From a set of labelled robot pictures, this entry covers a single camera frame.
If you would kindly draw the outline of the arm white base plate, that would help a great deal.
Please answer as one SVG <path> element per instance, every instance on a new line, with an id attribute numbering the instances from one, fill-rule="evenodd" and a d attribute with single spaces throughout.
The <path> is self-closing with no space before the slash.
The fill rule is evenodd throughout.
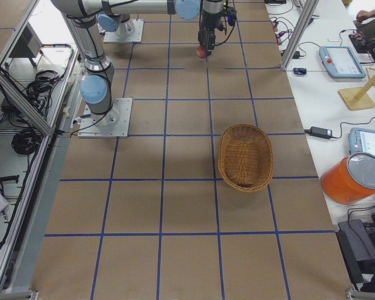
<path id="1" fill-rule="evenodd" d="M 101 116 L 92 115 L 88 105 L 85 105 L 84 113 L 89 117 L 81 121 L 81 129 L 77 132 L 79 138 L 126 138 L 129 132 L 129 124 L 133 99 L 114 98 L 112 109 L 102 119 Z"/>
<path id="2" fill-rule="evenodd" d="M 128 44 L 140 43 L 143 36 L 144 20 L 130 19 L 126 22 L 105 25 L 104 43 Z"/>

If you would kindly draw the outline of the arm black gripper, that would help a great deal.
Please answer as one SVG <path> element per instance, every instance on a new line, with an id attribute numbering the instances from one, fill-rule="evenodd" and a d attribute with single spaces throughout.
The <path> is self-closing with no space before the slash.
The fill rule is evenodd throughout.
<path id="1" fill-rule="evenodd" d="M 228 1 L 208 1 L 203 0 L 200 4 L 200 18 L 198 41 L 199 46 L 207 49 L 207 57 L 212 54 L 215 47 L 214 29 L 224 30 L 222 20 L 226 20 L 229 26 L 235 26 L 237 11 Z"/>

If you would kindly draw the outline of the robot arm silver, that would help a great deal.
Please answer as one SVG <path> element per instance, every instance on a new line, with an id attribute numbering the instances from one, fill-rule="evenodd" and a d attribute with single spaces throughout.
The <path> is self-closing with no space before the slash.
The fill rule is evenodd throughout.
<path id="1" fill-rule="evenodd" d="M 227 1 L 53 1 L 71 21 L 79 50 L 85 55 L 86 78 L 80 93 L 91 112 L 92 128 L 114 134 L 121 123 L 121 110 L 111 95 L 114 66 L 106 56 L 99 29 L 130 36 L 135 27 L 131 14 L 178 15 L 183 20 L 199 19 L 197 55 L 208 57 L 218 46 L 215 31 L 233 27 L 237 11 Z"/>
<path id="2" fill-rule="evenodd" d="M 117 36 L 130 36 L 135 32 L 135 25 L 129 14 L 101 13 L 97 16 L 97 22 L 107 33 L 114 33 Z"/>

